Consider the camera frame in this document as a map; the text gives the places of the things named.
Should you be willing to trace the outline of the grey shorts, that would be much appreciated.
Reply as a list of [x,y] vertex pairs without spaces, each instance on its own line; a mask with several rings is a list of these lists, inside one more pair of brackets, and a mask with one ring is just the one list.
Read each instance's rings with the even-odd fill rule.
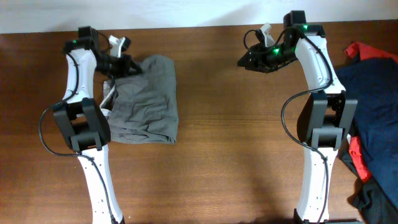
[[124,144],[175,144],[178,132],[175,63],[151,55],[143,73],[103,83],[103,111],[111,140]]

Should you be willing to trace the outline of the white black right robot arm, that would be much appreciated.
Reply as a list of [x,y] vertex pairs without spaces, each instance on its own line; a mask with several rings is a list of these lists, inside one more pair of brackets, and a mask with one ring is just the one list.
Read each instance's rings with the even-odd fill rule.
[[288,137],[304,151],[304,172],[294,223],[330,223],[328,196],[331,172],[342,142],[347,138],[357,100],[346,95],[328,55],[321,24],[309,24],[304,11],[284,16],[284,29],[274,40],[271,25],[254,30],[258,44],[246,47],[237,65],[246,70],[272,73],[299,61],[308,89],[291,96],[283,104],[280,118],[292,100],[308,95],[297,120],[297,134]]

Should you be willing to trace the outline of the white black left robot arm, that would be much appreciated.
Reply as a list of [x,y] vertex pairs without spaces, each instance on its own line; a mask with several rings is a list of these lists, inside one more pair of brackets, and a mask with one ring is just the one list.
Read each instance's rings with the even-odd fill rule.
[[78,37],[66,42],[68,62],[67,89],[61,102],[52,107],[53,117],[66,145],[83,169],[90,196],[93,223],[124,223],[109,170],[111,131],[94,99],[94,74],[124,78],[142,73],[130,55],[124,54],[131,41],[127,37],[107,38],[108,48],[101,49],[102,34],[90,27],[80,27]]

